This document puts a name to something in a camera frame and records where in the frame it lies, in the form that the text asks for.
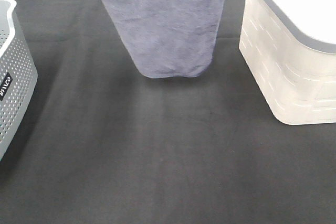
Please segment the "grey-blue microfibre towel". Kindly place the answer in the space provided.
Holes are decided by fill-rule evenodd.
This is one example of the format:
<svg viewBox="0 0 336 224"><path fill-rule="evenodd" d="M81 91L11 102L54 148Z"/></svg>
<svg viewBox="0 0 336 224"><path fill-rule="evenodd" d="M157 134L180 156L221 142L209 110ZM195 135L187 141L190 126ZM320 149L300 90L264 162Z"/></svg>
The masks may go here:
<svg viewBox="0 0 336 224"><path fill-rule="evenodd" d="M138 71L197 77L211 64L225 0L102 0Z"/></svg>

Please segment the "cream plastic storage basket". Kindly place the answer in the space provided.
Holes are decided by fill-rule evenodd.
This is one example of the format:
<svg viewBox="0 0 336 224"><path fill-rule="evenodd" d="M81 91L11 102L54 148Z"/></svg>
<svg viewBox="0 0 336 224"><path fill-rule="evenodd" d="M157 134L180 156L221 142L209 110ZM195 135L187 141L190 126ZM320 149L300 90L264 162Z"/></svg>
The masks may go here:
<svg viewBox="0 0 336 224"><path fill-rule="evenodd" d="M335 122L335 0L245 0L239 50L274 117Z"/></svg>

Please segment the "black table cloth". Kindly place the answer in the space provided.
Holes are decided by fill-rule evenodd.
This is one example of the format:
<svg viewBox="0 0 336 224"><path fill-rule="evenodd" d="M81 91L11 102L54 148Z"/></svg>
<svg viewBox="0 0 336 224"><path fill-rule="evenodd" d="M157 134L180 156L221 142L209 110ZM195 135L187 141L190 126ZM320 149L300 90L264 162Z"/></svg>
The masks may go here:
<svg viewBox="0 0 336 224"><path fill-rule="evenodd" d="M197 78L149 79L101 0L16 0L38 71L1 223L335 223L335 125L269 109L226 0Z"/></svg>

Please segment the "grey perforated plastic basket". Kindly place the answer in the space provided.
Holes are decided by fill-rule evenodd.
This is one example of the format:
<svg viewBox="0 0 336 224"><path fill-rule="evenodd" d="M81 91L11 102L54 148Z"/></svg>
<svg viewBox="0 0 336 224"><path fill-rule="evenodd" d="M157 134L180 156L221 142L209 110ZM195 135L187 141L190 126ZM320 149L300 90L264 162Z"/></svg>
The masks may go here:
<svg viewBox="0 0 336 224"><path fill-rule="evenodd" d="M1 0L1 157L19 128L38 78L16 5L15 0Z"/></svg>

